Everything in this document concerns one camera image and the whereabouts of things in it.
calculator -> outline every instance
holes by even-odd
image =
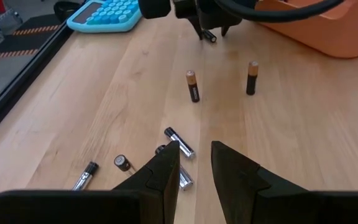
[[[141,17],[137,0],[90,0],[67,19],[67,26],[86,33],[127,32]]]

wood grain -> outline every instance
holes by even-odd
[[[251,60],[259,76],[247,96]],[[111,189],[126,178],[113,159],[140,168],[169,126],[196,151],[182,158],[195,185],[180,192],[175,223],[224,223],[212,140],[307,189],[358,190],[358,58],[246,21],[209,44],[173,14],[125,34],[74,33],[0,124],[0,191],[70,189],[90,160],[101,168],[88,188]]]

black cable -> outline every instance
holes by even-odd
[[[256,22],[291,22],[322,14],[344,2],[344,0],[324,0],[310,6],[286,11],[256,11],[232,0],[215,0],[216,4],[228,13]]]

orange bin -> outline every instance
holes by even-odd
[[[318,1],[264,0],[259,1],[255,8],[262,11],[290,10]],[[330,56],[358,57],[358,0],[345,0],[322,15],[302,21],[262,24]]]

black metal frame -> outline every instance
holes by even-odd
[[[49,37],[46,43],[41,46],[30,62],[16,75],[8,86],[0,92],[0,122],[72,33],[73,31],[63,23],[56,32]]]

